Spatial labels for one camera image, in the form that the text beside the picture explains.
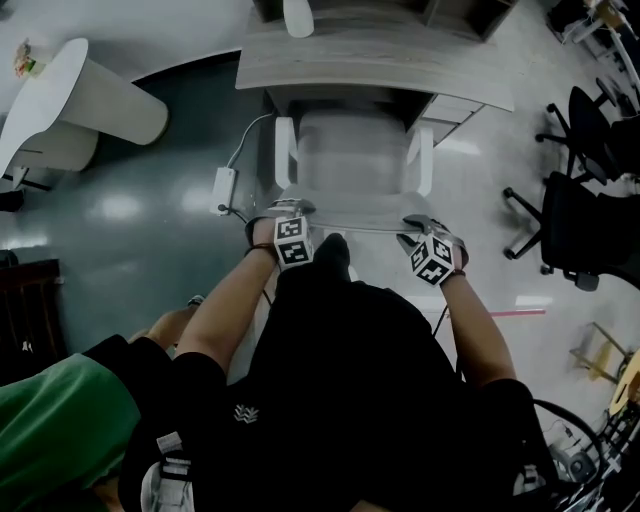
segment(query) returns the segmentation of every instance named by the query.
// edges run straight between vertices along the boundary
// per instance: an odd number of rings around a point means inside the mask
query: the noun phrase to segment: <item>chair armrest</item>
[[[600,88],[607,100],[609,100],[614,107],[617,107],[618,102],[616,101],[616,96],[613,94],[613,91],[609,89],[609,86],[600,80],[600,78],[596,78],[596,85]]]
[[[587,165],[584,171],[591,174],[591,176],[593,176],[596,180],[598,180],[600,184],[606,185],[607,178],[609,177],[607,176],[607,172],[602,168],[599,162],[596,162],[595,160],[593,160],[592,158],[589,158],[588,156],[586,156],[585,158],[587,161]]]
[[[296,171],[298,162],[298,143],[293,129],[293,119],[278,117],[276,119],[276,183],[282,189],[291,185],[291,171]]]
[[[420,175],[420,187],[417,192],[425,197],[431,192],[433,182],[433,128],[420,126],[413,132],[407,151],[407,171]]]
[[[600,278],[593,274],[587,274],[586,272],[570,272],[565,270],[563,272],[565,279],[573,281],[577,288],[585,292],[594,292],[598,289]]]

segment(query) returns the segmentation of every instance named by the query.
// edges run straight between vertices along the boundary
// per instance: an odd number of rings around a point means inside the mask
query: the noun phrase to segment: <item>white cable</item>
[[[244,135],[242,136],[242,140],[240,141],[240,145],[238,146],[238,149],[236,149],[236,152],[231,156],[231,158],[229,159],[229,163],[227,164],[227,167],[231,168],[231,166],[235,163],[236,159],[238,158],[238,156],[240,155],[240,151],[242,151],[242,146],[244,146],[244,141],[247,138],[247,134],[249,133],[249,131],[251,130],[251,128],[253,128],[253,125],[255,125],[258,121],[261,121],[262,119],[264,119],[265,117],[270,117],[273,114],[275,114],[276,111],[274,110],[273,112],[270,112],[268,114],[265,114],[263,116],[260,116],[257,119],[254,119],[254,121],[249,125],[249,127],[245,130]]]
[[[582,22],[578,23],[571,30],[569,30],[569,32],[567,33],[566,36],[564,36],[564,38],[562,39],[562,42],[560,44],[564,45],[567,42],[567,39],[569,39],[569,36],[571,35],[571,32],[573,32],[577,28],[582,27],[587,21],[593,21],[593,18],[591,16],[589,16],[588,18],[585,18],[584,20],[582,20]]]

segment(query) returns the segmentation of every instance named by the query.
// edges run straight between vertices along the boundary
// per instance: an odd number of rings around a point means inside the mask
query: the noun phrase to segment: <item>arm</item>
[[[507,344],[467,279],[460,275],[447,279],[442,293],[449,305],[456,350],[467,380],[482,387],[494,380],[515,379]]]
[[[272,242],[273,229],[273,219],[258,222],[254,244]],[[275,260],[265,250],[247,254],[200,305],[180,338],[176,355],[200,352],[227,373],[275,266]]]

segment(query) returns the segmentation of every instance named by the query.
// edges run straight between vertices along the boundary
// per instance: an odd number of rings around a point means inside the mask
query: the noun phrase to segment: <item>teal floor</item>
[[[21,262],[60,260],[69,352],[150,326],[194,294],[208,293],[242,257],[242,222],[209,212],[216,169],[263,112],[262,91],[235,90],[236,69],[237,63],[202,66],[150,82],[144,88],[171,112],[160,141],[139,147],[103,136],[89,169],[35,172],[55,179],[54,189],[29,188],[22,211],[0,212],[0,248],[14,250]],[[234,166],[233,204],[247,214],[258,134],[250,134]],[[0,190],[9,186],[3,181]]]

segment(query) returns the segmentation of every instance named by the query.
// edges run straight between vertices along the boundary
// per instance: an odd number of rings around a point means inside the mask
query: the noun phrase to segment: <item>green shirt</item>
[[[139,419],[120,379],[80,354],[1,387],[0,510],[99,503],[81,491],[119,467]]]

